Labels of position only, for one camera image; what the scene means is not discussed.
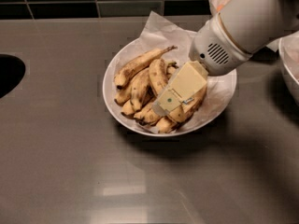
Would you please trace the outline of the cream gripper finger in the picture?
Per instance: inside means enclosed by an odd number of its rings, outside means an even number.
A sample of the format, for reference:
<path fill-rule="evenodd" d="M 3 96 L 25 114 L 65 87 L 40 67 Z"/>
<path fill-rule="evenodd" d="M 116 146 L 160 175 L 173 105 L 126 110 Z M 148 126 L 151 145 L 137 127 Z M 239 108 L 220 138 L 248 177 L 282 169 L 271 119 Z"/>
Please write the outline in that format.
<path fill-rule="evenodd" d="M 151 87 L 156 96 L 153 110 L 160 116 L 168 115 L 174 108 L 175 96 L 168 88 L 166 76 L 154 76 L 151 78 Z"/>

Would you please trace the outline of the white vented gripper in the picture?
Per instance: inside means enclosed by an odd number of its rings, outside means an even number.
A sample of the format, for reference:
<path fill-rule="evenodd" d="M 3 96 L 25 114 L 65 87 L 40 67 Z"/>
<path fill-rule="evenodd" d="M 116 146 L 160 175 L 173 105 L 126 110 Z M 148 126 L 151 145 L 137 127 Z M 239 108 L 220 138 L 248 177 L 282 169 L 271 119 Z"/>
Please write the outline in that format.
<path fill-rule="evenodd" d="M 192 40 L 189 57 L 195 62 L 183 64 L 168 81 L 168 88 L 175 96 L 173 109 L 191 101 L 207 84 L 208 73 L 213 77 L 226 75 L 251 56 L 229 34 L 221 14 L 215 15 Z"/>

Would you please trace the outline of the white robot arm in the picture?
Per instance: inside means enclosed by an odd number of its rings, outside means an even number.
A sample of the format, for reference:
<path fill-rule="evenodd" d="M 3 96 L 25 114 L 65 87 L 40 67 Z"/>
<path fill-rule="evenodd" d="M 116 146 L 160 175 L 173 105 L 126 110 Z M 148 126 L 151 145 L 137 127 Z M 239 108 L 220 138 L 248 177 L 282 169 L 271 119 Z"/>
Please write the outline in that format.
<path fill-rule="evenodd" d="M 299 0 L 230 0 L 194 37 L 189 58 L 160 92 L 152 109 L 167 116 L 204 86 L 201 67 L 223 76 L 254 53 L 299 30 Z"/>

